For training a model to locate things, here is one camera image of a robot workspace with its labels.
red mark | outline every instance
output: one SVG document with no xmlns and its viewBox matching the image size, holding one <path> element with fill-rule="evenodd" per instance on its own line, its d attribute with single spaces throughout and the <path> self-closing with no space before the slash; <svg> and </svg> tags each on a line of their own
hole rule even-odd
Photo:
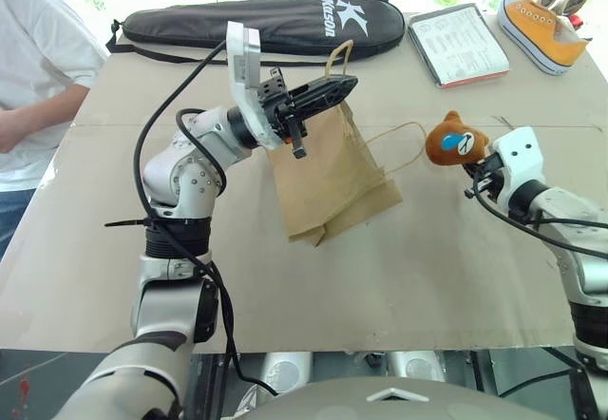
<svg viewBox="0 0 608 420">
<path fill-rule="evenodd" d="M 29 382 L 24 377 L 23 379 L 21 379 L 21 382 L 19 382 L 19 397 L 21 399 L 22 407 L 24 407 L 26 405 L 26 403 L 28 402 L 29 389 L 30 389 Z"/>
</svg>

printed logo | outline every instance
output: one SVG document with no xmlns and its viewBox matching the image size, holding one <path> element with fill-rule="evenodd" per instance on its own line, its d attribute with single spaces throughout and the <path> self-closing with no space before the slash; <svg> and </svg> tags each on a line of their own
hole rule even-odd
<svg viewBox="0 0 608 420">
<path fill-rule="evenodd" d="M 340 27 L 342 28 L 342 30 L 344 30 L 346 23 L 348 23 L 350 20 L 353 20 L 359 25 L 365 35 L 369 37 L 368 21 L 361 16 L 362 14 L 365 14 L 361 6 L 351 5 L 350 3 L 344 2 L 343 0 L 338 0 L 335 4 L 333 3 L 333 0 L 321 0 L 321 4 L 323 5 L 323 24 L 325 25 L 326 37 L 335 37 L 334 11 L 336 8 L 343 9 L 337 12 L 338 17 L 340 18 Z"/>
<path fill-rule="evenodd" d="M 441 140 L 441 148 L 444 151 L 449 151 L 454 148 L 458 148 L 458 153 L 461 156 L 465 156 L 475 144 L 475 135 L 471 132 L 465 132 L 462 135 L 459 133 L 448 133 Z"/>
</svg>

brown plush bear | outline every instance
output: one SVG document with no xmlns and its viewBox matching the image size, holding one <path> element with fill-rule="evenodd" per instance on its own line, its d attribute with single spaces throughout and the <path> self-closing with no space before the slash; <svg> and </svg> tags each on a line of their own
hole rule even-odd
<svg viewBox="0 0 608 420">
<path fill-rule="evenodd" d="M 464 125 L 457 111 L 450 111 L 427 136 L 427 155 L 438 165 L 472 163 L 485 158 L 487 136 Z"/>
</svg>

person's arm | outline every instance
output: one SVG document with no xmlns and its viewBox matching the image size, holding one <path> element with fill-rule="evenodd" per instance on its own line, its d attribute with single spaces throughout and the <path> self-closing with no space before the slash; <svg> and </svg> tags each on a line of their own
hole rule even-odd
<svg viewBox="0 0 608 420">
<path fill-rule="evenodd" d="M 74 119 L 88 87 L 72 85 L 38 104 L 0 110 L 0 153 L 10 152 L 30 133 Z"/>
</svg>

paper bag handle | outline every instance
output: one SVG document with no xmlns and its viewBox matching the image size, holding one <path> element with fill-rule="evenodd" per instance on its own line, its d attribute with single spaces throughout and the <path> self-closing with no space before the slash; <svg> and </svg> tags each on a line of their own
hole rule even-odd
<svg viewBox="0 0 608 420">
<path fill-rule="evenodd" d="M 327 64 L 325 65 L 325 77 L 326 78 L 328 76 L 330 76 L 330 72 L 332 71 L 333 61 L 335 61 L 335 58 L 338 56 L 338 54 L 340 54 L 344 50 L 344 48 L 346 48 L 346 54 L 344 56 L 344 65 L 342 66 L 342 74 L 346 75 L 346 65 L 349 63 L 349 57 L 351 57 L 352 45 L 354 45 L 354 41 L 347 40 L 342 45 L 340 45 L 338 48 L 336 48 L 332 51 L 332 54 L 330 54 L 330 58 L 327 60 Z"/>
</svg>

